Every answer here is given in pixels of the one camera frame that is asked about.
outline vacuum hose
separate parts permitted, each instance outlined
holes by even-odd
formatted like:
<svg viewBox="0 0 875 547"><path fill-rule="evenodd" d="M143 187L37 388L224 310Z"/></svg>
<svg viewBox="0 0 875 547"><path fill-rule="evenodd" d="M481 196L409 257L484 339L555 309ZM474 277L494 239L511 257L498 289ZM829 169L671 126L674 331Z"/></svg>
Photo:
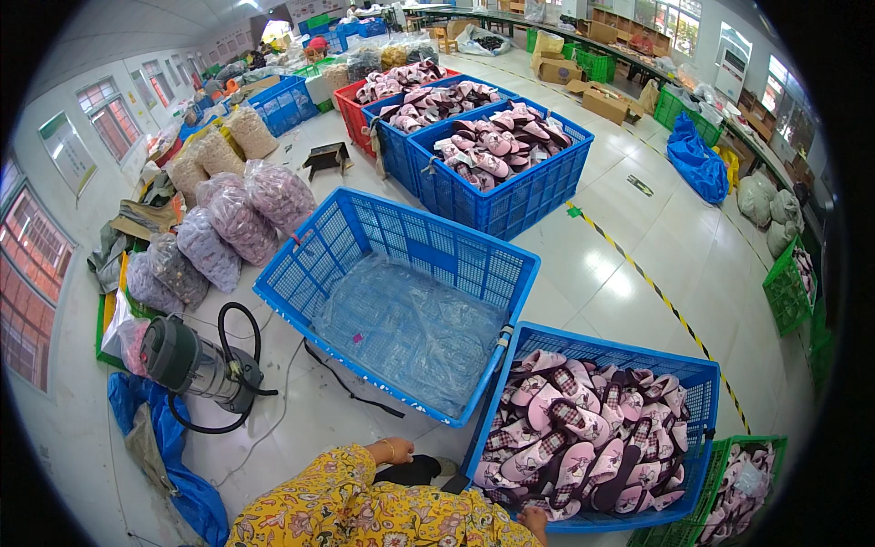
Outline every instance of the vacuum hose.
<svg viewBox="0 0 875 547"><path fill-rule="evenodd" d="M255 335L255 351L253 352L252 356L253 358L255 358L255 362L259 362L262 356L262 332L258 328L258 322L256 321L256 318L252 315L252 312L250 312L245 305L240 304L239 302L228 302L219 310L219 342L221 342L222 353L225 355L225 362L229 363L234 360L234 356L231 354L231 348L228 345L228 337L225 334L225 314L228 313L228 310L232 308L243 312L243 315L245 315L249 319L249 323L252 324L252 332ZM253 393L256 393L258 395L279 395L279 391L277 391L276 389L258 389L256 386L253 386L251 383L247 382L246 378L244 378L242 375L236 378L232 378L232 380L239 383L241 386L243 386L243 388L252 391ZM237 419L237 421L231 425L226 425L224 427L202 427L200 425L192 424L191 422L179 415L179 412L176 410L175 404L176 393L171 391L167 396L167 403L170 406L170 413L173 415L173 417L175 417L184 427L192 431L196 431L198 433L206 433L208 435L221 435L222 433L228 433L243 425L243 423L246 421L246 418L249 417L249 413L252 412L252 405L255 404L255 401L256 400L253 399L249 403L249 406L246 408L246 410L244 410L240 417Z"/></svg>

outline red shirt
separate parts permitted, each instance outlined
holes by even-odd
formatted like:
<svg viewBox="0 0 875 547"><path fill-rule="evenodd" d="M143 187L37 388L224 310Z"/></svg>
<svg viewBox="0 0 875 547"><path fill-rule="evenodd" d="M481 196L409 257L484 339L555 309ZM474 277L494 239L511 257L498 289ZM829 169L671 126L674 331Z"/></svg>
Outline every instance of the red shirt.
<svg viewBox="0 0 875 547"><path fill-rule="evenodd" d="M325 49L328 47L328 40L317 36L316 38L310 40L310 44L308 47L312 47L313 49Z"/></svg>
<svg viewBox="0 0 875 547"><path fill-rule="evenodd" d="M641 34L635 34L634 36L632 36L632 39L629 40L629 46L643 53L653 54L654 52L653 41L648 38L644 38Z"/></svg>

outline hand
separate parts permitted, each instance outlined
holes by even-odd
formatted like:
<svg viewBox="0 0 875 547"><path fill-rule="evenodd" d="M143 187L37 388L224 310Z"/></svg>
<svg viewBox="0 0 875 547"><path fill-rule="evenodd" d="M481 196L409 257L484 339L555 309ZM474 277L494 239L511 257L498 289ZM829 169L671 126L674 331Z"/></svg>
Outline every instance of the hand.
<svg viewBox="0 0 875 547"><path fill-rule="evenodd" d="M365 448L374 457L378 466L383 464L407 464L413 461L413 443L400 437L389 437L378 440Z"/></svg>
<svg viewBox="0 0 875 547"><path fill-rule="evenodd" d="M538 507L526 507L516 516L516 521L535 535L544 547L547 546L547 513Z"/></svg>

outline gold bracelet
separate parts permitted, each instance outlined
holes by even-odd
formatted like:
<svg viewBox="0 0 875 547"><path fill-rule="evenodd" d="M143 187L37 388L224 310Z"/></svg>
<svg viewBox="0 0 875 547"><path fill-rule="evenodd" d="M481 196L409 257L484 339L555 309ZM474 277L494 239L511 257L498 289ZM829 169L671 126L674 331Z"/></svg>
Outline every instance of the gold bracelet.
<svg viewBox="0 0 875 547"><path fill-rule="evenodd" d="M381 443L386 443L389 448L392 449L392 458L389 460L390 462L395 461L395 447L392 446L392 443L388 442L385 438L380 439Z"/></svg>

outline tiled floor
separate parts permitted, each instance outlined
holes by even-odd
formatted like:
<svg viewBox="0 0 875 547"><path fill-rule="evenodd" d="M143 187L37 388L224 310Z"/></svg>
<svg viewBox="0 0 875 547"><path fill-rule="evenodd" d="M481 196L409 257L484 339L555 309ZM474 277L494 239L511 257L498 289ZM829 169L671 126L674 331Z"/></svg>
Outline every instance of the tiled floor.
<svg viewBox="0 0 875 547"><path fill-rule="evenodd" d="M802 338L798 332L785 339L778 336L760 287L773 261L764 234L741 216L735 197L727 198L722 210L703 202L661 155L668 138L662 126L647 116L635 126L621 128L582 109L578 100L557 92L559 86L545 88L529 80L529 57L523 51L494 59L458 55L442 55L441 59L447 67L532 97L596 136L573 203L631 255L693 326L720 363L752 432L791 436L792 460L814 408ZM280 140L279 149L268 160L298 169L311 147L348 141L348 137L340 114L332 111ZM288 144L292 148L286 152ZM355 166L345 177L338 172L318 173L311 183L317 200L343 185L420 207L396 181L380 180L370 157L354 146L348 148ZM630 174L649 186L653 195L648 197L630 185ZM561 207L513 243L542 259L523 319L703 357L650 286L581 218L571 218ZM190 435L185 463L206 479L221 482L244 461L252 444L277 423L287 405L282 422L219 487L229 519L254 496L299 472L328 446L399 435L413 440L418 452L462 459L476 420L460 430L416 413L400 420L351 400L306 352L292 359L301 335L281 319L270 318L267 306L250 289L257 274L258 270L244 267L240 286L232 295L211 291L196 314L215 321L225 301L237 300L254 309L261 325L269 320L262 329L262 386L280 389L281 396L259 398L245 428L220 436ZM217 340L214 327L188 322L201 335ZM237 317L230 319L228 330L243 336L249 332L245 320ZM240 344L248 347L251 340ZM336 369L358 395L399 407L395 399L358 381L342 367ZM210 401L198 397L186 401L196 422L228 421L228 416L217 416L220 413ZM717 437L740 433L744 428L722 387ZM627 538L627 533L583 540L559 536L551 538L550 545L620 545Z"/></svg>

